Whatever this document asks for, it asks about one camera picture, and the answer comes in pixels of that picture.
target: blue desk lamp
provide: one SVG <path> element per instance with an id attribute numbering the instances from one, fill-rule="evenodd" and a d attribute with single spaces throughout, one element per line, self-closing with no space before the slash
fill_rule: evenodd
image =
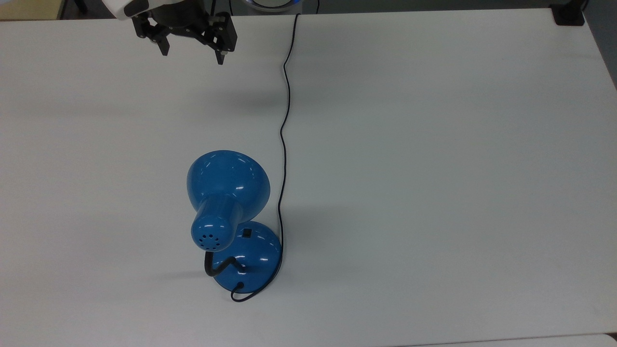
<path id="1" fill-rule="evenodd" d="M 210 152 L 192 164 L 186 188 L 197 211 L 191 236 L 205 251 L 207 275 L 231 291 L 232 298 L 233 293 L 262 290 L 281 258 L 278 237 L 251 221 L 270 197 L 263 168 L 242 153 Z"/>

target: robotic arm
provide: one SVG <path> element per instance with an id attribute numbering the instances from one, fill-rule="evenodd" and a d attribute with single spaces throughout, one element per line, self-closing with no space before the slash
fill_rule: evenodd
<path id="1" fill-rule="evenodd" d="M 202 0 L 103 0 L 118 19 L 132 19 L 135 33 L 159 46 L 166 56 L 169 52 L 167 35 L 191 37 L 210 46 L 219 65 L 227 52 L 236 48 L 238 36 L 227 12 L 214 14 L 214 4 L 208 13 Z M 156 25 L 150 23 L 153 18 Z"/>

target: lamp base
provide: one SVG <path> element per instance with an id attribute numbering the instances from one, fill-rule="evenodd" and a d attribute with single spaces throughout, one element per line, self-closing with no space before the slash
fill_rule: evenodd
<path id="1" fill-rule="evenodd" d="M 276 271 L 281 257 L 281 243 L 278 237 L 264 224 L 248 221 L 240 223 L 231 245 L 212 257 L 212 267 L 216 268 L 228 257 L 234 257 L 244 265 L 246 272 L 228 266 L 214 279 L 223 288 L 232 291 L 242 282 L 244 287 L 237 293 L 252 293 L 261 288 Z"/>

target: lamp shade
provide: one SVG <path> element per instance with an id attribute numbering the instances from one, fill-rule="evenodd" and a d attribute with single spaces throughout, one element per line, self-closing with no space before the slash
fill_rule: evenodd
<path id="1" fill-rule="evenodd" d="M 191 236 L 209 252 L 229 247 L 238 224 L 253 219 L 270 198 L 270 182 L 263 168 L 234 151 L 199 157 L 189 169 L 186 188 L 197 211 Z"/>

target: black power cord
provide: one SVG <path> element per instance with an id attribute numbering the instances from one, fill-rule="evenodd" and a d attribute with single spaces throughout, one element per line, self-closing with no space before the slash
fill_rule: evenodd
<path id="1" fill-rule="evenodd" d="M 251 299 L 253 296 L 259 294 L 264 288 L 266 288 L 270 284 L 270 282 L 274 280 L 274 278 L 278 274 L 278 271 L 281 268 L 281 264 L 283 263 L 283 249 L 284 249 L 285 238 L 284 238 L 284 233 L 283 233 L 283 216 L 281 215 L 281 202 L 283 201 L 285 183 L 287 182 L 287 146 L 285 145 L 285 139 L 283 137 L 283 128 L 285 127 L 285 124 L 287 123 L 287 118 L 289 118 L 289 109 L 291 107 L 291 87 L 289 86 L 289 77 L 287 76 L 287 62 L 289 61 L 289 57 L 291 56 L 291 51 L 294 48 L 294 41 L 296 40 L 296 25 L 298 23 L 299 15 L 300 14 L 296 14 L 296 17 L 294 18 L 294 28 L 291 33 L 291 45 L 289 45 L 289 52 L 287 53 L 287 58 L 285 58 L 285 62 L 283 63 L 283 72 L 285 74 L 285 82 L 287 83 L 287 111 L 285 112 L 285 118 L 283 119 L 281 128 L 278 131 L 279 137 L 281 138 L 281 144 L 283 145 L 283 183 L 281 184 L 281 194 L 279 194 L 278 196 L 278 204 L 276 205 L 276 211 L 278 213 L 278 223 L 279 223 L 279 226 L 281 227 L 281 256 L 278 259 L 276 269 L 274 270 L 274 272 L 272 273 L 272 276 L 270 276 L 268 281 L 264 283 L 264 285 L 262 285 L 260 288 L 258 288 L 251 294 L 241 299 L 235 298 L 233 296 L 238 290 L 244 288 L 244 283 L 238 282 L 238 285 L 236 285 L 236 288 L 234 288 L 231 291 L 231 299 L 233 301 L 236 301 L 237 303 L 241 303 L 243 301 L 247 301 L 248 299 Z"/>

